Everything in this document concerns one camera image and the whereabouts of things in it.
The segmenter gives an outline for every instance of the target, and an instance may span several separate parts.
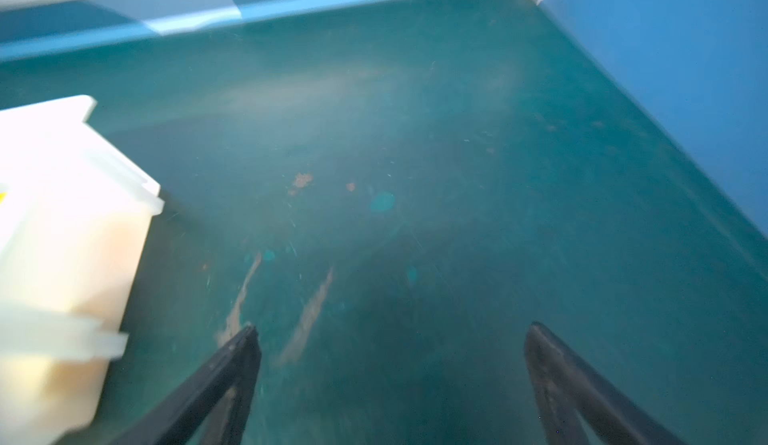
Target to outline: light blue strip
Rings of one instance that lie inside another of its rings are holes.
[[[241,6],[240,12],[243,18],[240,22],[255,22],[381,1],[384,0],[269,0]],[[204,28],[218,28],[235,23],[238,23],[238,21],[227,19],[206,24]],[[60,54],[72,50],[118,44],[148,37],[157,37],[157,34],[141,22],[135,22],[107,28],[72,32],[70,34],[57,34],[48,37],[19,40],[0,44],[0,62],[33,56]]]

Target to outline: turquoise spot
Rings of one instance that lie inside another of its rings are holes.
[[[395,206],[395,196],[389,192],[380,192],[373,197],[371,212],[386,212]]]
[[[416,270],[416,267],[410,267],[406,275],[408,276],[408,281],[412,284],[415,284],[416,280],[418,280],[418,270]]]

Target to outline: brown scratch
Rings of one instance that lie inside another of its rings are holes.
[[[254,264],[250,267],[250,270],[248,270],[248,274],[245,276],[245,280],[243,280],[243,285],[240,287],[240,292],[237,294],[237,298],[235,298],[235,304],[232,306],[230,314],[226,316],[226,328],[216,334],[216,344],[218,344],[219,347],[226,344],[232,337],[237,335],[237,332],[243,327],[243,325],[240,324],[240,309],[243,307],[245,296],[248,295],[248,283],[250,282],[250,279],[254,277],[259,265],[261,265],[261,252],[256,254]]]
[[[295,362],[299,360],[301,354],[304,352],[306,341],[310,337],[312,326],[315,325],[317,317],[320,316],[322,310],[322,303],[328,296],[328,289],[333,282],[333,267],[328,271],[328,276],[325,281],[320,284],[320,287],[315,292],[312,300],[304,307],[301,312],[301,318],[299,323],[296,324],[296,328],[293,330],[293,336],[288,344],[283,348],[283,351],[275,360],[275,365],[282,366],[288,362]]]

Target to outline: white plastic container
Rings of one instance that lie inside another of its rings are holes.
[[[93,420],[159,184],[73,96],[0,111],[0,443]]]

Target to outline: green floor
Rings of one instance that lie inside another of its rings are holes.
[[[95,97],[167,200],[128,350],[63,443],[104,443],[201,364],[258,256],[245,445],[543,444],[533,320],[690,443],[768,437],[766,241],[527,0],[104,47],[0,84],[2,107]]]

